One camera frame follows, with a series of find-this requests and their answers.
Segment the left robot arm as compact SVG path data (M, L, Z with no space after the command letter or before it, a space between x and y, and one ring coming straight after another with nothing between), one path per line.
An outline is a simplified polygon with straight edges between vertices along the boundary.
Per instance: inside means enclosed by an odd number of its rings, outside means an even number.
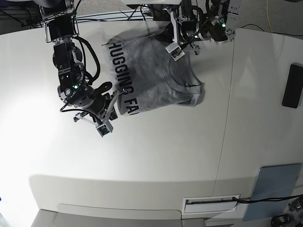
M203 11L190 0L164 8L170 15L172 43L166 51L177 61L186 52L200 54L200 47L195 42L214 40L217 43L233 41L241 0L206 0Z

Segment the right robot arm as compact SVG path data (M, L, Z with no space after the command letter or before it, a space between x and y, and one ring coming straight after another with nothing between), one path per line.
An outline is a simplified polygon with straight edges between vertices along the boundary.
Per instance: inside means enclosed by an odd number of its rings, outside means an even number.
M100 62L90 43L79 36L76 9L72 0L37 0L45 39L53 43L53 64L58 70L58 95L64 102L61 112L77 111L74 121L89 121L97 129L109 129L117 118L114 104L118 92L109 94L111 82L93 88L101 71Z

